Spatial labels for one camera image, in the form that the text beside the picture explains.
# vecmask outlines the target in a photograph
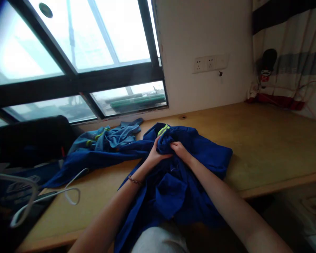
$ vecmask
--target power outlet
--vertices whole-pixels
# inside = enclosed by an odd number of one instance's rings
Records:
[[[208,56],[206,58],[206,71],[212,71],[216,69],[216,57],[215,56]]]
[[[194,59],[194,70],[193,73],[200,73],[205,71],[205,60],[203,57]]]

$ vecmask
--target curtain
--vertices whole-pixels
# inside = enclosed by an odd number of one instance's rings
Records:
[[[303,109],[316,91],[316,0],[253,0],[248,102]]]

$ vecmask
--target window frame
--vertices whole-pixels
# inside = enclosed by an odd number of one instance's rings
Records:
[[[168,107],[169,103],[167,99],[163,67],[159,65],[158,61],[158,54],[147,0],[138,0],[138,6],[151,62],[137,63],[110,69],[93,70],[83,73],[78,73],[76,71],[74,65],[70,62],[54,36],[51,34],[41,17],[39,17],[36,10],[28,0],[7,1],[29,26],[50,56],[58,64],[64,75],[0,85],[0,117],[5,121],[18,122],[13,115],[10,115],[3,110],[4,107],[76,95],[82,96],[97,119],[134,114],[136,112],[118,113],[116,115],[105,116],[90,93],[155,81],[163,82],[166,105],[151,109],[138,110],[138,112]],[[5,1],[1,0],[0,2],[1,8]],[[95,0],[88,0],[88,3],[90,7],[94,5],[96,6]],[[100,18],[97,13],[94,13],[94,17],[96,22],[97,19]],[[94,120],[96,119],[72,122],[72,124]]]

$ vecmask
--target wooden desk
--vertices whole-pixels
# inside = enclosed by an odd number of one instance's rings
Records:
[[[273,106],[245,103],[185,115],[186,119],[175,115],[145,121],[137,139],[156,122],[196,128],[200,135],[233,149],[225,181],[244,198],[316,182],[315,121]],[[75,181],[80,203],[72,206],[64,194],[56,197],[18,252],[73,243],[138,162],[95,170]]]

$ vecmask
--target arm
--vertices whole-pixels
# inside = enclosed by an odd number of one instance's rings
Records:
[[[218,212],[248,252],[292,252],[247,202],[195,159],[180,142],[173,142],[171,148],[193,171]]]
[[[132,179],[142,182],[146,175],[161,160],[172,155],[160,155],[157,153],[157,138],[151,152],[145,162],[131,176]],[[118,228],[127,213],[127,210],[135,198],[140,185],[126,181],[118,190],[110,202],[102,209],[101,213],[90,223],[70,249],[70,253],[76,252],[107,252],[113,242]]]

